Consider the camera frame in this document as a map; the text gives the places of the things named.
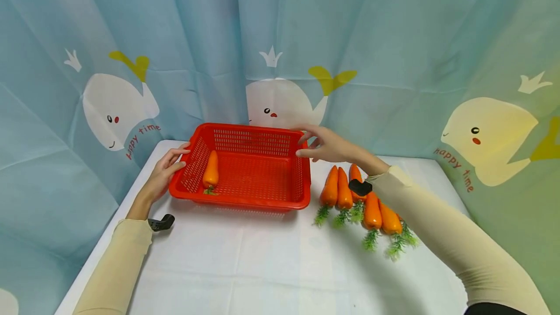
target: table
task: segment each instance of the table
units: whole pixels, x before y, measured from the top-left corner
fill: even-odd
[[[181,143],[158,143],[55,315],[71,314],[156,161]],[[468,215],[435,161],[383,160]],[[312,163],[312,203],[286,214],[196,205],[167,194],[150,217],[171,213],[176,220],[172,229],[154,234],[129,314],[462,314],[467,294],[460,280],[425,246],[391,262],[383,256],[386,236],[369,253],[361,248],[366,231],[360,226],[312,226],[331,166]]]

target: cartoon whale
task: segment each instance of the cartoon whale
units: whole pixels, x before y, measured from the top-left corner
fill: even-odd
[[[323,98],[313,108],[307,95],[291,80],[262,79],[245,88],[250,125],[291,128],[298,123],[320,124],[327,109],[328,96],[336,88],[353,79],[356,71],[344,71],[335,78],[322,67],[312,67],[309,73],[323,88]]]
[[[5,289],[0,288],[0,309],[2,315],[18,315],[19,304],[18,299]]]
[[[159,114],[159,106],[146,83],[150,60],[136,59],[136,65],[124,54],[114,51],[109,57],[123,61],[142,81],[142,94],[128,81],[114,75],[96,73],[83,94],[84,113],[95,137],[108,150],[118,151],[132,128]]]
[[[497,186],[531,161],[560,158],[560,145],[555,144],[560,117],[553,117],[548,135],[531,157],[510,163],[538,123],[531,113],[517,105],[487,97],[474,98],[453,111],[441,141],[456,149],[475,168],[480,182]]]

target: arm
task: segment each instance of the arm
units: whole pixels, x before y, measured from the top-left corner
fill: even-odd
[[[416,186],[398,167],[323,127],[303,125],[301,141],[317,139],[300,157],[356,163],[380,200],[398,213],[424,244],[463,282],[468,305],[501,304],[527,315],[550,315],[532,279],[490,236],[467,216]]]
[[[125,315],[140,274],[141,265],[152,243],[147,222],[152,204],[167,191],[174,172],[185,166],[175,163],[188,153],[185,143],[172,149],[156,163],[154,171],[134,200],[126,219],[121,220],[74,309],[74,315]]]

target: red plastic basket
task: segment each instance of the red plastic basket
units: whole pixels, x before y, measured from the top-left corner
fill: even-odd
[[[309,205],[309,160],[296,157],[302,133],[276,128],[205,123],[191,138],[187,163],[169,186],[173,197],[242,209],[289,211]],[[218,153],[220,179],[203,194],[202,175],[210,152]]]

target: beige sleeve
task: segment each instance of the beige sleeve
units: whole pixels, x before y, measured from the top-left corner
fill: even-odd
[[[398,167],[367,181],[461,279],[468,305],[489,302],[527,315],[550,315],[527,272],[467,216],[416,186]]]
[[[126,315],[152,243],[147,220],[121,220],[74,309],[74,315]]]

